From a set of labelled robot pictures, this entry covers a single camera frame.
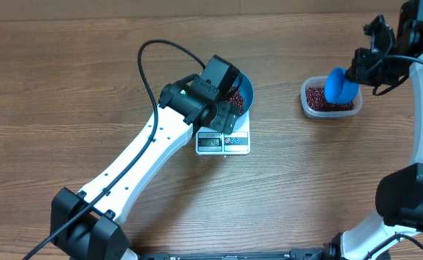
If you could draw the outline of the blue plastic scoop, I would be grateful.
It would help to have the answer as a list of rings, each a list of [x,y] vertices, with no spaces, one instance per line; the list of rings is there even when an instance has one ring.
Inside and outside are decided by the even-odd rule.
[[[329,103],[347,104],[354,100],[359,91],[359,84],[346,78],[346,70],[334,68],[325,83],[324,95]]]

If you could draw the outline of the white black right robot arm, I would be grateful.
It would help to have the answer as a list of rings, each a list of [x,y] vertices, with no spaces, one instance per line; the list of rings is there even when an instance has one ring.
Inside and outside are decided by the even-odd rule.
[[[348,69],[335,68],[325,84],[330,103],[349,103],[360,85],[374,96],[389,93],[406,80],[414,92],[414,143],[409,166],[384,177],[376,190],[375,210],[356,227],[325,244],[321,259],[389,259],[402,240],[423,250],[423,0],[402,4],[394,32],[378,15],[363,27],[369,48],[358,48]]]

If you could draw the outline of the red adzuki beans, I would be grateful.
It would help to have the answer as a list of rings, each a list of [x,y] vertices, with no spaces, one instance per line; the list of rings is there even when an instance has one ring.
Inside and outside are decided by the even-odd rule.
[[[355,109],[354,101],[347,104],[329,103],[325,99],[323,87],[308,87],[304,97],[307,107],[315,112],[344,112]]]

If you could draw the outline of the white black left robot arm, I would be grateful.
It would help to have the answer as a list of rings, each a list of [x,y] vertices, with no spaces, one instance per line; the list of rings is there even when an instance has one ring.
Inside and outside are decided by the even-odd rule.
[[[134,203],[167,160],[204,129],[207,147],[236,134],[247,107],[228,100],[252,86],[245,74],[213,56],[201,74],[166,85],[142,131],[96,178],[51,203],[51,242],[71,259],[138,259],[122,230]]]

